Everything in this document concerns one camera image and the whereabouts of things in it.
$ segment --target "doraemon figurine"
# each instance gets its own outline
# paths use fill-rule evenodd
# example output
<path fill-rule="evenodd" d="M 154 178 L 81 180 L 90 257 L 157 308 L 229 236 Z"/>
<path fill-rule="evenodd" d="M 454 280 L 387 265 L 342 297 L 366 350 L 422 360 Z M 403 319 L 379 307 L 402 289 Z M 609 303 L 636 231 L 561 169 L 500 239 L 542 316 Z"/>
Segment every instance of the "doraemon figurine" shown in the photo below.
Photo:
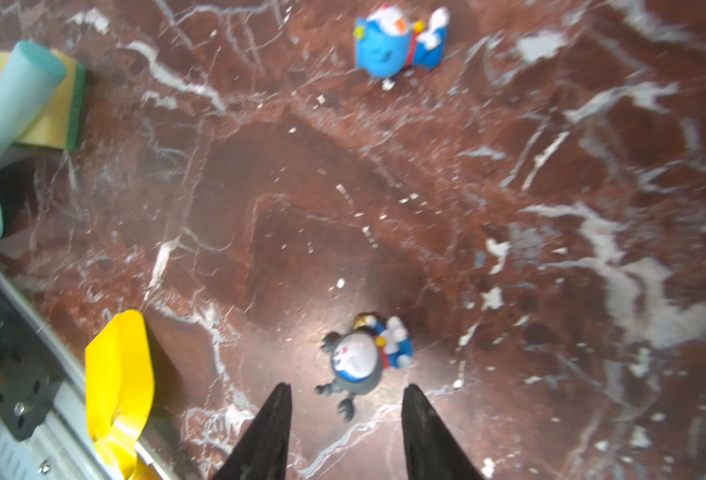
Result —
<path fill-rule="evenodd" d="M 449 11 L 438 8 L 427 29 L 424 22 L 411 24 L 404 13 L 383 6 L 355 22 L 355 62 L 373 77 L 389 78 L 409 65 L 428 71 L 441 62 L 449 24 Z"/>
<path fill-rule="evenodd" d="M 407 368 L 414 356 L 408 332 L 397 316 L 392 316 L 384 326 L 374 315 L 358 315 L 353 320 L 353 331 L 345 335 L 327 334 L 321 350 L 331 355 L 335 378 L 331 383 L 317 386 L 315 392 L 325 396 L 348 392 L 348 398 L 337 407 L 346 422 L 355 414 L 353 399 L 357 395 L 374 390 L 384 369 Z"/>

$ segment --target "red marble surface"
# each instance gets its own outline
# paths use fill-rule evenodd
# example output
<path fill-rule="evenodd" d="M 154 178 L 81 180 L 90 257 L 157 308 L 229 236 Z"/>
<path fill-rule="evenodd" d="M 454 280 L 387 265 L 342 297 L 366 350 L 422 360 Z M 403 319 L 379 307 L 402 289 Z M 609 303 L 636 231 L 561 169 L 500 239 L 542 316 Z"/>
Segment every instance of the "red marble surface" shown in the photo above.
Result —
<path fill-rule="evenodd" d="M 293 479 L 405 478 L 409 382 L 495 479 L 706 475 L 706 0 L 403 2 L 453 16 L 392 91 L 376 5 L 1 1 L 90 76 L 80 149 L 0 169 L 0 264 L 79 356 L 144 312 L 183 476 L 277 382 Z M 346 425 L 318 347 L 362 311 L 416 363 Z"/>

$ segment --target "screw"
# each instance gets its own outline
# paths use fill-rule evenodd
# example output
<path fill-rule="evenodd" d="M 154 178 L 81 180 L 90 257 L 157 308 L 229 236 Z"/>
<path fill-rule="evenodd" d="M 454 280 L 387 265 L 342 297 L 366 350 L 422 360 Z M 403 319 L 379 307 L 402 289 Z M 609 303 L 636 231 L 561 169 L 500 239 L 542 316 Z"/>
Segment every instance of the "screw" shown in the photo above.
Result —
<path fill-rule="evenodd" d="M 49 460 L 44 460 L 38 467 L 38 472 L 41 473 L 41 475 L 47 475 L 51 469 L 52 466 L 51 463 L 49 463 Z"/>
<path fill-rule="evenodd" d="M 25 403 L 17 402 L 14 404 L 14 414 L 18 417 L 25 414 L 28 410 L 30 410 L 30 408 Z"/>

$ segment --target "light blue foam roll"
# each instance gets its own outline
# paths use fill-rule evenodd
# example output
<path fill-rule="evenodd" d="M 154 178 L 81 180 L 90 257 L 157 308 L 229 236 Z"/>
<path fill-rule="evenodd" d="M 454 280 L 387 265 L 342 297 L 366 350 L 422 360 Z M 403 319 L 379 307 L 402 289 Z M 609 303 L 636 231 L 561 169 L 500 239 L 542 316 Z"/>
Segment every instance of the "light blue foam roll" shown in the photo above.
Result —
<path fill-rule="evenodd" d="M 65 65 L 36 42 L 18 42 L 0 77 L 0 157 L 41 113 Z"/>

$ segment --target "toy foot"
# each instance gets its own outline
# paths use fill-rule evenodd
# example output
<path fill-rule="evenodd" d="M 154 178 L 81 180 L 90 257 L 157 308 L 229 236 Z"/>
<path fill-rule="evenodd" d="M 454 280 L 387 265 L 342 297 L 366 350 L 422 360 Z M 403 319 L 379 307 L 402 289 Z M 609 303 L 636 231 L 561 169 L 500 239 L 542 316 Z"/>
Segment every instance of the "toy foot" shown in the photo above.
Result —
<path fill-rule="evenodd" d="M 353 407 L 353 400 L 346 398 L 337 405 L 337 413 L 341 414 L 346 422 L 353 419 L 355 414 L 355 408 Z"/>
<path fill-rule="evenodd" d="M 324 344 L 321 345 L 321 351 L 323 353 L 331 353 L 335 348 L 335 343 L 340 339 L 340 334 L 337 332 L 327 333 L 324 337 Z"/>

